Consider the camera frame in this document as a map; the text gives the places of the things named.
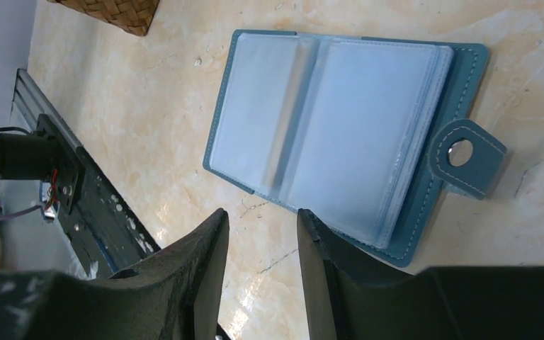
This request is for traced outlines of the aluminium front rail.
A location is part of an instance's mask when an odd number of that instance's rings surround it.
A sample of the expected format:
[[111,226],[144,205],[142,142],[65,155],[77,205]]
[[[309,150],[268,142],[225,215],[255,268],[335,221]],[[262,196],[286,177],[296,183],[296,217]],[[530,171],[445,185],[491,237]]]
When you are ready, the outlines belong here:
[[36,134],[38,117],[48,115],[61,128],[74,146],[81,146],[54,106],[48,101],[28,71],[18,69],[13,93],[13,107],[18,109],[31,127],[29,133],[13,133],[14,144],[6,151],[6,179],[37,180],[45,193],[39,195],[46,201],[44,211],[52,211],[57,220],[60,204],[56,198],[55,164],[60,157],[60,146]]

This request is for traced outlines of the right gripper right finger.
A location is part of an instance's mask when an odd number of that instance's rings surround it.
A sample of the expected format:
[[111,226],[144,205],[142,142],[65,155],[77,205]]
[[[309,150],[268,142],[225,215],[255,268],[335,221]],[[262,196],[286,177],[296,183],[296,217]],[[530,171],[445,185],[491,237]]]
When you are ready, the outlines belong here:
[[410,275],[299,210],[311,339],[544,339],[544,266],[439,266]]

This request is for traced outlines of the woven brown divided basket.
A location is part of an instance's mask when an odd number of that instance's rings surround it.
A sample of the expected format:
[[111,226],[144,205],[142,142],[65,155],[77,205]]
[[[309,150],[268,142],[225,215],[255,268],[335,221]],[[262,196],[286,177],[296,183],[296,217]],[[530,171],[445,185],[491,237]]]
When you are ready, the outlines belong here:
[[54,0],[50,3],[61,4],[131,35],[144,37],[160,0]]

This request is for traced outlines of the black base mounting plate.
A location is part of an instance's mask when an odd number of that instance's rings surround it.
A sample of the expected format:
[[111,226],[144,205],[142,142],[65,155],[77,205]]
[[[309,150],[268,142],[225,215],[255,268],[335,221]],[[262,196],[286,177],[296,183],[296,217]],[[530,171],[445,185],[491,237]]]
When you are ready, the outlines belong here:
[[160,246],[82,146],[74,146],[48,115],[37,135],[59,144],[55,164],[57,220],[91,278],[108,278],[160,251]]

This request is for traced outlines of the teal leather card holder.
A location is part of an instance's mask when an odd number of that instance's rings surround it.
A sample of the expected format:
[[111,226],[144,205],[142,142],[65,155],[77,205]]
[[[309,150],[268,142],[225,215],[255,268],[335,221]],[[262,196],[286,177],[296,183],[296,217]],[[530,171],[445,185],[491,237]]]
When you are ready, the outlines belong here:
[[469,119],[488,61],[478,43],[236,30],[203,166],[408,266],[441,192],[486,198],[506,158]]

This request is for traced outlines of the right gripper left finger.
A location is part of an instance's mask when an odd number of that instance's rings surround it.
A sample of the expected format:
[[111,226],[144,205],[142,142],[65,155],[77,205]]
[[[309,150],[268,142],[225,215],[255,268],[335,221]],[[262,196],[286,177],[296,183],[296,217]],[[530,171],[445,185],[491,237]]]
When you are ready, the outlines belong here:
[[110,278],[0,272],[0,339],[226,339],[218,316],[229,228],[218,209]]

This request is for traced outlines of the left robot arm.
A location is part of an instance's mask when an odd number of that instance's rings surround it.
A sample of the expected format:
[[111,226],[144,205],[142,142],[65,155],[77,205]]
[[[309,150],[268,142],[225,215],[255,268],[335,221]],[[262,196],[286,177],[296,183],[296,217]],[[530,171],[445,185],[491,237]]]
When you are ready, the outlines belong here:
[[48,210],[61,148],[23,127],[0,127],[0,269],[63,269],[69,254]]

